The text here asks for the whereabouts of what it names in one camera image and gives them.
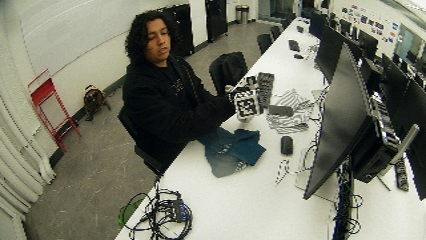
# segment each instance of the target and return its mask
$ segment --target bag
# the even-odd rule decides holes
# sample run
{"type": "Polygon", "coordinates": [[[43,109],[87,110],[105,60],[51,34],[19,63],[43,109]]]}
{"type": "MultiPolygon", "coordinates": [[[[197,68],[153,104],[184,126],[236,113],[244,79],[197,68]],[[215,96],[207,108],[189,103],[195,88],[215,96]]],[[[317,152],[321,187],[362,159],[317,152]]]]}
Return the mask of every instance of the bag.
{"type": "Polygon", "coordinates": [[[86,94],[84,94],[84,108],[87,111],[87,121],[92,121],[94,120],[94,114],[95,112],[97,112],[99,110],[101,110],[101,106],[107,105],[108,110],[111,110],[111,106],[107,102],[105,99],[105,92],[101,91],[97,87],[95,87],[94,85],[90,85],[86,88],[86,94]]]}

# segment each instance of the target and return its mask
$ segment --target blue cloth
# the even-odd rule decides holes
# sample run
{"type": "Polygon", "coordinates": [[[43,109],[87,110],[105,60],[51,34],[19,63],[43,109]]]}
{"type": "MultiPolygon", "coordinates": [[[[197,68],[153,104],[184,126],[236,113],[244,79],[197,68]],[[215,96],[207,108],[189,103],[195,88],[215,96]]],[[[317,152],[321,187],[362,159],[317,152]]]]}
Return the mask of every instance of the blue cloth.
{"type": "Polygon", "coordinates": [[[233,134],[221,127],[199,138],[215,176],[224,177],[256,164],[267,151],[259,140],[259,131],[237,129],[233,134]]]}

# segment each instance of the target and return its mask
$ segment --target black chair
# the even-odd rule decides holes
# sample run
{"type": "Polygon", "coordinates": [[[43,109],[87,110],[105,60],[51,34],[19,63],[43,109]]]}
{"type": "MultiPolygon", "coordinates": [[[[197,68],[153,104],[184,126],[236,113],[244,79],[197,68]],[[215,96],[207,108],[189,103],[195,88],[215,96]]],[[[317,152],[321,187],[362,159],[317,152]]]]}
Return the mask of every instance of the black chair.
{"type": "MultiPolygon", "coordinates": [[[[119,112],[117,118],[119,118],[125,130],[131,134],[133,141],[136,142],[137,132],[133,128],[133,124],[131,122],[131,119],[128,118],[128,116],[124,113],[124,107],[121,108],[121,110],[119,112]]],[[[135,144],[135,152],[144,159],[144,163],[145,163],[147,167],[155,172],[155,174],[157,174],[157,175],[163,174],[165,171],[164,164],[157,159],[155,159],[152,156],[149,156],[144,152],[144,150],[137,146],[137,144],[135,144]]]]}
{"type": "Polygon", "coordinates": [[[264,54],[272,45],[271,34],[259,35],[257,44],[259,44],[259,48],[261,49],[261,54],[264,54]]]}
{"type": "Polygon", "coordinates": [[[284,31],[285,29],[288,29],[288,27],[291,26],[291,23],[292,23],[292,22],[293,22],[293,20],[289,19],[289,18],[281,20],[283,31],[284,31]]]}
{"type": "Polygon", "coordinates": [[[271,33],[272,33],[272,37],[275,38],[275,40],[277,40],[277,38],[281,35],[280,27],[279,26],[272,26],[271,27],[271,33]]]}
{"type": "Polygon", "coordinates": [[[225,86],[236,86],[248,73],[243,52],[223,54],[211,64],[209,73],[219,96],[225,95],[225,86]]]}

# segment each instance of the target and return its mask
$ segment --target white desk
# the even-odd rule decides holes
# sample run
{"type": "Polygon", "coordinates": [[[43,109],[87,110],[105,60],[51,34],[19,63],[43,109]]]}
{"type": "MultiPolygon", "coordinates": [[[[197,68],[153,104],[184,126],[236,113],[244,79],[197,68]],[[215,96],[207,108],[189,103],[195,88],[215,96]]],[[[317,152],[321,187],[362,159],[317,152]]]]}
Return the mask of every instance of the white desk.
{"type": "MultiPolygon", "coordinates": [[[[259,72],[276,74],[273,94],[283,94],[295,88],[303,97],[313,100],[312,90],[324,86],[322,74],[313,68],[310,60],[295,59],[288,40],[295,39],[307,49],[318,40],[309,34],[299,33],[296,26],[308,25],[296,20],[249,70],[248,76],[259,72]]],[[[291,171],[299,170],[301,150],[309,147],[318,126],[310,121],[309,130],[293,133],[295,154],[280,153],[281,135],[271,130],[265,116],[249,123],[240,123],[236,116],[223,127],[233,132],[237,128],[260,130],[260,144],[267,152],[256,166],[241,172],[216,178],[204,155],[204,145],[191,142],[168,169],[160,186],[183,194],[185,204],[192,209],[193,227],[185,239],[213,240],[283,240],[329,239],[333,235],[336,213],[330,201],[312,196],[304,200],[304,191],[295,186],[296,175],[288,175],[276,185],[279,165],[291,160],[291,171]]],[[[350,239],[425,239],[426,210],[418,200],[416,187],[410,181],[410,192],[392,186],[386,190],[374,179],[369,184],[356,181],[354,193],[364,197],[360,208],[361,231],[350,239]]],[[[136,210],[128,225],[135,226],[144,207],[136,210]]],[[[129,239],[129,230],[123,229],[117,240],[129,239]]],[[[136,234],[136,239],[149,239],[151,232],[136,234]]]]}

